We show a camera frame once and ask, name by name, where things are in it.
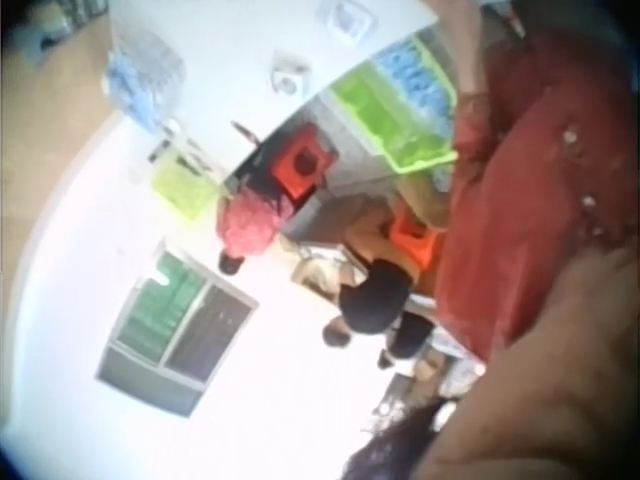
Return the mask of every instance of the green plastic basket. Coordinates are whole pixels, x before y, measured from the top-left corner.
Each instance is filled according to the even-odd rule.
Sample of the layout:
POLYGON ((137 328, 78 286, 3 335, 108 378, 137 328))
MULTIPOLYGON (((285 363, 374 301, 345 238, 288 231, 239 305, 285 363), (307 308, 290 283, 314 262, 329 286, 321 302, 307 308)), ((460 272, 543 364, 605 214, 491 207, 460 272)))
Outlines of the green plastic basket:
MULTIPOLYGON (((411 40, 421 52, 425 68, 435 74, 454 107, 456 92, 446 74, 420 40, 411 40)), ((433 133, 425 120, 415 118, 411 107, 371 63, 365 62, 347 73, 331 90, 340 108, 384 154, 396 173, 417 172, 457 158, 451 142, 433 133)))

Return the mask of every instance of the red shirt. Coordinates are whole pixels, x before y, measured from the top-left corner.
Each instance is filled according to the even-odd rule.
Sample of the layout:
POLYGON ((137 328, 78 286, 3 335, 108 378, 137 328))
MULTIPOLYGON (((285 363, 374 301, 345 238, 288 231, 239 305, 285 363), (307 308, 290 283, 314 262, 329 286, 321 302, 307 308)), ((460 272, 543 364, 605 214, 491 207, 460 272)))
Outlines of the red shirt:
POLYGON ((436 302, 442 325, 483 360, 532 326, 577 250, 637 232, 638 127, 614 57, 535 37, 494 52, 489 94, 459 103, 436 302))
POLYGON ((293 205, 285 196, 278 213, 260 195, 243 188, 220 212, 216 230, 231 257, 261 255, 293 213, 293 205))

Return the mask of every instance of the window frame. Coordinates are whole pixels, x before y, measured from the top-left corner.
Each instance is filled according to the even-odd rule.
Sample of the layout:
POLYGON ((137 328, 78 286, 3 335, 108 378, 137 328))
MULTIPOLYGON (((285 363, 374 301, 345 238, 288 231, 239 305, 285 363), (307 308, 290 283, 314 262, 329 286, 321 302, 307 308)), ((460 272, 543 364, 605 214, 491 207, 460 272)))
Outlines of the window frame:
POLYGON ((125 357, 127 357, 130 361, 135 362, 137 365, 147 370, 150 370, 156 375, 159 375, 161 377, 164 377, 167 380, 178 383, 187 388, 190 388, 192 390, 195 390, 204 394, 204 392, 206 392, 206 390, 209 388, 209 385, 215 378, 219 369, 222 367, 222 365, 224 365, 227 359, 227 356, 229 355, 231 350, 233 350, 233 347, 238 341, 238 338, 241 336, 242 331, 245 329, 245 327, 251 320, 251 317, 253 316, 255 311, 258 309, 258 307, 259 307, 259 302, 256 301, 254 298, 250 297, 246 293, 242 292, 240 289, 231 285, 229 282, 227 282, 226 280, 218 276, 213 270, 208 269, 201 262, 196 260, 192 255, 187 253, 185 249, 180 248, 178 245, 176 245, 175 243, 167 239, 164 239, 160 243, 160 245, 154 250, 153 254, 149 259, 149 262, 147 263, 146 269, 143 269, 143 271, 140 272, 136 282, 133 285, 133 288, 130 289, 129 294, 127 295, 124 303, 122 304, 122 308, 120 309, 120 312, 116 318, 113 328, 111 329, 111 333, 109 334, 109 337, 107 338, 107 341, 105 343, 105 347, 103 349, 102 355, 100 357, 100 361, 98 363, 98 368, 96 370, 95 379, 105 385, 108 385, 109 387, 115 390, 128 394, 128 392, 124 392, 118 389, 108 381, 103 380, 101 378, 101 372, 103 370, 105 358, 110 350, 114 350, 117 353, 120 353, 121 355, 124 355, 125 357), (118 337, 122 332, 122 329, 124 328, 127 320, 129 319, 138 297, 142 293, 144 284, 149 280, 148 275, 146 275, 147 269, 155 268, 156 265, 158 264, 158 261, 162 258, 164 254, 170 254, 176 257, 177 259, 179 259, 181 262, 187 265, 188 268, 192 269, 195 273, 202 276, 205 279, 205 283, 202 289, 198 292, 197 296, 195 297, 191 305, 189 306, 189 309, 187 310, 187 313, 185 314, 185 316, 182 317, 180 321, 180 325, 178 326, 173 336, 171 337, 171 340, 167 344, 167 347, 164 353, 162 354, 162 357, 160 358, 158 363, 155 364, 151 362, 149 359, 139 354, 138 352, 136 352, 135 350, 133 350, 132 348, 118 341, 118 337), (242 322, 242 325, 236 331, 235 335, 233 336, 233 339, 225 349, 223 355, 220 357, 220 360, 218 361, 216 366, 213 368, 213 370, 207 377, 206 382, 199 382, 187 375, 184 375, 172 370, 168 365, 168 360, 169 360, 169 357, 171 356, 171 353, 173 352, 173 349, 176 347, 176 345, 182 338, 182 335, 184 334, 187 327, 189 326, 191 320, 193 319, 194 314, 198 311, 198 307, 202 304, 202 301, 206 298, 207 294, 211 291, 212 288, 218 288, 224 291, 225 293, 227 293, 228 295, 234 297, 235 299, 237 299, 238 301, 242 302, 247 307, 249 307, 250 311, 247 317, 242 322))

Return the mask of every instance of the orange stool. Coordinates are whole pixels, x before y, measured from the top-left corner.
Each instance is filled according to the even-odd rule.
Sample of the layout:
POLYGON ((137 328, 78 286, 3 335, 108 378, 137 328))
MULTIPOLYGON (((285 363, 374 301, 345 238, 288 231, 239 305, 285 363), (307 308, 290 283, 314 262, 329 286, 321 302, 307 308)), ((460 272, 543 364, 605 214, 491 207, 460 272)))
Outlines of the orange stool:
POLYGON ((292 200, 308 193, 337 157, 325 151, 316 138, 316 127, 307 123, 298 130, 271 166, 271 174, 292 200))
POLYGON ((439 236, 418 220, 404 200, 398 202, 389 240, 411 256, 423 272, 431 265, 439 236))

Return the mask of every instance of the hand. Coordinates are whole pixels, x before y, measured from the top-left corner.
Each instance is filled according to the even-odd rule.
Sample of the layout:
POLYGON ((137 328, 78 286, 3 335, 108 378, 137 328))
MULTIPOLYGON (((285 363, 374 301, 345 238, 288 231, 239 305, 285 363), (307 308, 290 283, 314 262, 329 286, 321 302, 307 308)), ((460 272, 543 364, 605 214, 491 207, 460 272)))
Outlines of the hand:
POLYGON ((637 369, 640 289, 634 252, 589 250, 576 257, 547 297, 541 321, 584 323, 621 362, 637 369))

